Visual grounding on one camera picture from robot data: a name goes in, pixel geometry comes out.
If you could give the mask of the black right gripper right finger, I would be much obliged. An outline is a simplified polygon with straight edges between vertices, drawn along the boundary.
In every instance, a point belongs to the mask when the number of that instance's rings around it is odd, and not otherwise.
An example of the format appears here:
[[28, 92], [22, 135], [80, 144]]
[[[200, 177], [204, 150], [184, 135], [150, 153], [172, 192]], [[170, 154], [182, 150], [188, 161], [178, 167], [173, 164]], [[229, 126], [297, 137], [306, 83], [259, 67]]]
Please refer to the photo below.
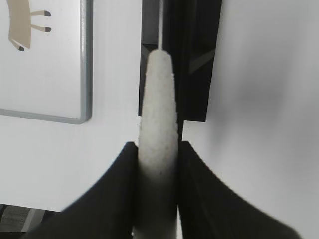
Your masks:
[[202, 161], [191, 144], [179, 145], [178, 196], [185, 239], [299, 239], [291, 227], [233, 192]]

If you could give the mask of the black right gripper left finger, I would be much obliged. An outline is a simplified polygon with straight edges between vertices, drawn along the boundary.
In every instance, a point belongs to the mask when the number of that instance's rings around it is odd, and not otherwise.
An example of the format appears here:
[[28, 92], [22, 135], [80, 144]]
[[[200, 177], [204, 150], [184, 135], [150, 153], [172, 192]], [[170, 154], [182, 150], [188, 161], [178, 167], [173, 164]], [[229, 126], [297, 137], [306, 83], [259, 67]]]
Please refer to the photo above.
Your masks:
[[24, 239], [131, 239], [138, 148], [128, 142], [105, 174], [62, 212]]

